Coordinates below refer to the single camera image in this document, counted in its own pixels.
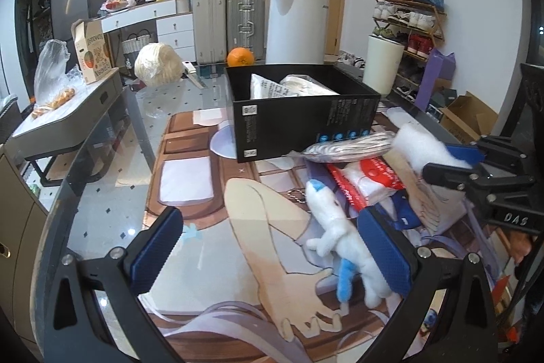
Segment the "white blue plush toy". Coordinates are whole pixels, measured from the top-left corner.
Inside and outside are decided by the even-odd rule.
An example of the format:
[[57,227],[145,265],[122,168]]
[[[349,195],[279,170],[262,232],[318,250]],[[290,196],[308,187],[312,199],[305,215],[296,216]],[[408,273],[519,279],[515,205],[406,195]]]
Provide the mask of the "white blue plush toy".
[[320,257],[336,254],[338,267],[337,298],[347,304],[352,296],[353,280],[360,276],[364,304],[378,307],[393,294],[356,226],[347,218],[333,191],[319,180],[306,182],[306,203],[312,216],[324,230],[320,238],[309,238],[306,247]]

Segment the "black cardboard box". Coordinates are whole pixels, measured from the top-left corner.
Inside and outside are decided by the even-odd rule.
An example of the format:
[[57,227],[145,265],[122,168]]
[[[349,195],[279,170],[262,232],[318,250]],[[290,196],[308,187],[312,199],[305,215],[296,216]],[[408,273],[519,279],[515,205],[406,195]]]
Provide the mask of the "black cardboard box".
[[[274,82],[287,75],[306,75],[334,94],[253,99],[253,75]],[[318,142],[368,134],[381,100],[374,89],[332,64],[228,67],[225,76],[229,125],[240,163],[278,158]]]

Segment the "white foam sponge block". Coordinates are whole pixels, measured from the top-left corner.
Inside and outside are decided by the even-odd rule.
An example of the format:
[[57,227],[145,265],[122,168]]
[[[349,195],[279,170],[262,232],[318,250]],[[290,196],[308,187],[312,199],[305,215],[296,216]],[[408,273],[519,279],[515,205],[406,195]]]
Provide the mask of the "white foam sponge block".
[[443,142],[409,122],[397,131],[391,147],[404,157],[417,174],[421,174],[423,167],[428,163],[462,169],[471,168],[465,160],[455,158]]

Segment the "purple paper bag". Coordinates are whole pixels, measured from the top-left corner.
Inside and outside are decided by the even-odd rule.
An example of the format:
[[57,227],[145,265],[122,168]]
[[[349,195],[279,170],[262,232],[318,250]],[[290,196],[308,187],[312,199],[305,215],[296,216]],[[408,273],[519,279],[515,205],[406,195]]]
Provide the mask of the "purple paper bag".
[[438,49],[431,50],[424,69],[420,87],[415,99],[415,106],[425,112],[430,103],[437,80],[451,81],[456,70],[456,56],[453,52],[445,55]]

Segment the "red white balloon bag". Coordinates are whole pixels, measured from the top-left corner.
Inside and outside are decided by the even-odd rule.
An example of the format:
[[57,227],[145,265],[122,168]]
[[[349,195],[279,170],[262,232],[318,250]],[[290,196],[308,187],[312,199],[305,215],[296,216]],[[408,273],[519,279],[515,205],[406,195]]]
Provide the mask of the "red white balloon bag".
[[326,168],[355,210],[372,207],[404,189],[402,181],[381,159],[362,159],[343,168],[326,164]]

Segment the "wooden shoe rack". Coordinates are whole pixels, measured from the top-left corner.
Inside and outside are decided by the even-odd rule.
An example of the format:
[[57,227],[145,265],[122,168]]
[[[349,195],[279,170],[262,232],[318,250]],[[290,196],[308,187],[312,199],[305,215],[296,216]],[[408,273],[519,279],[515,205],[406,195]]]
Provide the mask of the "wooden shoe rack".
[[420,92],[430,53],[444,41],[444,0],[374,0],[373,36],[404,47],[395,91],[410,102]]

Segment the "white suitcase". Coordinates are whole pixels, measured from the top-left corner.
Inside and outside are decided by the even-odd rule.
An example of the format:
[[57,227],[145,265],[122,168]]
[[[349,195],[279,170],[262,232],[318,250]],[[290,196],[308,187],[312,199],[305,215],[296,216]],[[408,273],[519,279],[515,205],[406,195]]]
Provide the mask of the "white suitcase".
[[193,0],[194,45],[198,64],[227,57],[226,0]]

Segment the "white printed cloth bag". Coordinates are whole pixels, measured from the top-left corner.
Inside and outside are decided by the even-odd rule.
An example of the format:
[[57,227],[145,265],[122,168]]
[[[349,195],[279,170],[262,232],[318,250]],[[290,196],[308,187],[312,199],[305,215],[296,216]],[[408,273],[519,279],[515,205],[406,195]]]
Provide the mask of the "white printed cloth bag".
[[336,96],[329,87],[306,75],[288,75],[275,82],[257,74],[251,75],[251,99],[280,99],[286,97]]

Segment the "beige yarn ball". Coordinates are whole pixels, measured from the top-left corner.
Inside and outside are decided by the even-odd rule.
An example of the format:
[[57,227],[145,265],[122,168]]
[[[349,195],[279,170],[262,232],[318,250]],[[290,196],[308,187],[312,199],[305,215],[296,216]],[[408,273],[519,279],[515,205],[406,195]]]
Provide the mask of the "beige yarn ball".
[[170,45],[152,42],[136,57],[135,74],[146,86],[163,86],[177,82],[184,73],[181,57]]

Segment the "orange fruit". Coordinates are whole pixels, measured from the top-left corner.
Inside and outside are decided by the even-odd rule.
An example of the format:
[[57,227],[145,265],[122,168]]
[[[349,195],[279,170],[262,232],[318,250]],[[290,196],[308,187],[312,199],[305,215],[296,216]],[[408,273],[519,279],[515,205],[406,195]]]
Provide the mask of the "orange fruit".
[[255,62],[254,54],[244,47],[233,48],[226,59],[229,67],[250,66]]

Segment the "silver suitcase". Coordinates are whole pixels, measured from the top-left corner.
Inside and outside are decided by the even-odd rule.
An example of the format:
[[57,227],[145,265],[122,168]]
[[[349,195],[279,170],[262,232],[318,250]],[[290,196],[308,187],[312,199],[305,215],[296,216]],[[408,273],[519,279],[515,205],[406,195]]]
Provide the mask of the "silver suitcase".
[[227,45],[250,50],[255,60],[265,53],[266,0],[227,0]]

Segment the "orange printed fruit carton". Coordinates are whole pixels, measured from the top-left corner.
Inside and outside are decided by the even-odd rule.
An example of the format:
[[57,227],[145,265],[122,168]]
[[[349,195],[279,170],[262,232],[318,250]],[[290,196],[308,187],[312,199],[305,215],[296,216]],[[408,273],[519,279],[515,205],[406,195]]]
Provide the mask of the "orange printed fruit carton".
[[100,20],[78,20],[71,27],[79,67],[86,83],[92,84],[112,70],[109,46]]

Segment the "brown cardboard box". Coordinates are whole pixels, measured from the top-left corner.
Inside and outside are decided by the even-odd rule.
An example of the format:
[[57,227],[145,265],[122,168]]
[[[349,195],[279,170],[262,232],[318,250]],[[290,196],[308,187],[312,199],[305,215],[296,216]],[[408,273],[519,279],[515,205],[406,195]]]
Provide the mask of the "brown cardboard box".
[[441,125],[461,144],[476,142],[482,135],[491,134],[498,119],[491,107],[469,91],[441,108],[441,113]]

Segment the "bagged white shoelaces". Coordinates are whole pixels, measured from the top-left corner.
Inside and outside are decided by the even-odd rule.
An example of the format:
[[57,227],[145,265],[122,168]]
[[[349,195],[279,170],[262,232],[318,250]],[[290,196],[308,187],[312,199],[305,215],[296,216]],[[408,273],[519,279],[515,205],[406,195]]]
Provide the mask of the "bagged white shoelaces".
[[315,163],[350,163],[376,158],[391,149],[394,136],[384,131],[341,142],[316,143],[300,152],[300,156]]

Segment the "white wicker basket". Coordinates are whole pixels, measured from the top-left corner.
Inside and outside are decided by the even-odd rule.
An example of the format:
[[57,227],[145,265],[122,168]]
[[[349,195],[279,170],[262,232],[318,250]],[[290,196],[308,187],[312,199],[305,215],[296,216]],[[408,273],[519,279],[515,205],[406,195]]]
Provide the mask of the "white wicker basket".
[[152,34],[148,30],[131,33],[128,39],[121,42],[124,63],[128,69],[134,68],[139,52],[151,42],[153,42]]

